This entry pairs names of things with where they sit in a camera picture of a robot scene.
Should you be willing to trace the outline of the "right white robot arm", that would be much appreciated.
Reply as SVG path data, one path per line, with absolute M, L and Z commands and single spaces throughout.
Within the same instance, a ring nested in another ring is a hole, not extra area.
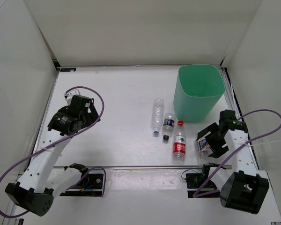
M 204 187 L 218 188 L 212 194 L 220 195 L 222 207 L 258 214 L 269 190 L 269 181 L 260 176 L 251 159 L 250 148 L 246 143 L 248 128 L 245 122 L 221 119 L 197 134 L 204 138 L 211 148 L 210 157 L 228 157 L 222 164 L 201 175 L 201 186 L 194 197 L 206 196 L 201 193 Z

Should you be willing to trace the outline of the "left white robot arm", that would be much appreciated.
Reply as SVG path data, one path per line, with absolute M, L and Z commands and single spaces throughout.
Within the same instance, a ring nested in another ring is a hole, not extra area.
M 38 216 L 45 215 L 53 200 L 69 188 L 85 188 L 89 184 L 87 167 L 74 163 L 62 174 L 49 179 L 57 159 L 69 144 L 71 136 L 98 120 L 94 100 L 74 94 L 67 105 L 54 114 L 48 125 L 40 153 L 16 183 L 8 183 L 5 192 L 15 205 Z

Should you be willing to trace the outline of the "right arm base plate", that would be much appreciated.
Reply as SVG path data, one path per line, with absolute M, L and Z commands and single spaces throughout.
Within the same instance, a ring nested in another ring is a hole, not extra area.
M 183 181 L 186 181 L 186 186 L 187 186 L 187 194 L 188 198 L 193 198 L 193 194 L 195 191 L 205 182 L 205 180 L 209 176 L 209 171 L 210 168 L 216 167 L 218 164 L 214 163 L 207 163 L 202 166 L 202 171 L 197 172 L 194 169 L 187 169 L 182 172 L 181 174 L 181 179 Z M 199 194 L 202 193 L 207 193 L 209 191 L 214 191 L 217 190 L 218 188 L 216 185 L 210 180 L 204 188 L 199 192 Z M 202 196 L 203 198 L 219 198 L 220 197 L 220 192 L 209 194 Z

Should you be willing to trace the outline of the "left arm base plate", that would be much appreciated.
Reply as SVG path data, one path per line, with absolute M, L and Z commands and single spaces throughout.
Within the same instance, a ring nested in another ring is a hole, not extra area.
M 101 166 L 95 166 L 88 170 L 80 183 L 60 196 L 71 197 L 103 197 L 107 180 L 106 170 Z

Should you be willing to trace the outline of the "crushed bottle blue label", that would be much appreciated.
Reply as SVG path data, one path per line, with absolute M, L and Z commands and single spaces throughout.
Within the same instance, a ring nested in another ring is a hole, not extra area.
M 212 154 L 212 150 L 206 140 L 206 138 L 200 138 L 196 140 L 197 155 L 200 160 L 207 160 L 208 156 Z

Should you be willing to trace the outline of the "clear bottle red label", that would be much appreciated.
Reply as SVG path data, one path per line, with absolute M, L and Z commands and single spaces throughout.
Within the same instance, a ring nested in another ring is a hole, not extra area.
M 182 163 L 186 154 L 186 136 L 184 122 L 179 120 L 174 130 L 172 157 L 173 160 Z

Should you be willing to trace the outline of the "small bottle black cap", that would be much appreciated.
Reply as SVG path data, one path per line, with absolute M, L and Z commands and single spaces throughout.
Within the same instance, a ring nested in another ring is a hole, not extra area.
M 163 140 L 168 141 L 174 130 L 176 116 L 173 113 L 166 113 L 163 120 Z

